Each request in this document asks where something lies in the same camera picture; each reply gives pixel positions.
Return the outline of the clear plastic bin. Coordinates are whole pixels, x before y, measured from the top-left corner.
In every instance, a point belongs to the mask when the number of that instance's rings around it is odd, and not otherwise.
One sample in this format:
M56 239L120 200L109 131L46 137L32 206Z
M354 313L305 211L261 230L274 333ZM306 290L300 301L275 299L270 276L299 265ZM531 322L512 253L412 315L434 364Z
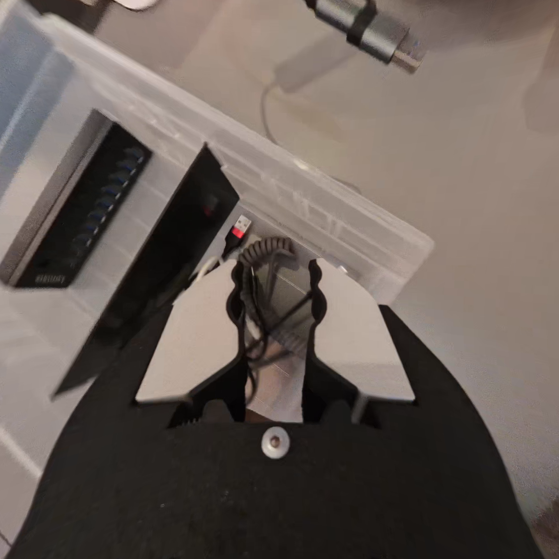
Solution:
M84 390L51 399L205 144L239 195L249 238L290 235L390 304L433 242L347 186L57 16L1 2L1 260L88 114L131 131L153 157L66 289L1 283L1 477L36 486Z

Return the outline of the black rectangular usb hub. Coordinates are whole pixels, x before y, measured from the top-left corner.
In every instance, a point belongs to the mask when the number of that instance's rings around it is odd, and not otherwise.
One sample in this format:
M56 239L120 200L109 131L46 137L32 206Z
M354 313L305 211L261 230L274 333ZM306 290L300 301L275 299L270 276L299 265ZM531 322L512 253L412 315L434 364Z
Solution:
M69 287L152 157L147 144L93 109L8 245L1 282L15 289Z

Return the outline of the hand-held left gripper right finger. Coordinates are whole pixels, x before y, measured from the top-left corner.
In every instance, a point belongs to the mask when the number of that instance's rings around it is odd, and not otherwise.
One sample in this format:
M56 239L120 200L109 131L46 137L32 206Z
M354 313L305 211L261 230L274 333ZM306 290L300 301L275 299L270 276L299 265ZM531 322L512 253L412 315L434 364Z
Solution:
M351 422L360 422L372 402L413 404L414 390L374 297L326 260L311 260L309 277L304 422L323 421L339 402Z

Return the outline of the black divider panel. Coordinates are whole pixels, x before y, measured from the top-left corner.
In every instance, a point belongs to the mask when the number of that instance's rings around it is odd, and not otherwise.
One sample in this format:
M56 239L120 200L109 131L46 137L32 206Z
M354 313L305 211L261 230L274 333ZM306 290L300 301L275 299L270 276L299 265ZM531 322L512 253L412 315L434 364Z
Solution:
M52 393L52 400L97 377L153 315L190 285L190 276L239 200L219 160L205 144Z

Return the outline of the black usb cable red collar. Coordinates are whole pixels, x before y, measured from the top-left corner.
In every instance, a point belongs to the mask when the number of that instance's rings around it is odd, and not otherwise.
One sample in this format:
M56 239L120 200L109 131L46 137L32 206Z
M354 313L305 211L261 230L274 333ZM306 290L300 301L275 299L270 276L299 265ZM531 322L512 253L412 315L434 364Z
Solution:
M229 256L241 247L246 234L252 225L252 220L241 214L225 237L225 247L221 259L226 261Z

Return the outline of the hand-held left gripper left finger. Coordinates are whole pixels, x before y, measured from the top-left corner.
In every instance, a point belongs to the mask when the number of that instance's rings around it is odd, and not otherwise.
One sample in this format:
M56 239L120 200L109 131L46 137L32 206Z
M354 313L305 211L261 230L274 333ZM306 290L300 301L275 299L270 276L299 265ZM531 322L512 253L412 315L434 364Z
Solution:
M242 276L241 263L226 261L177 297L136 393L137 403L194 398L242 355Z

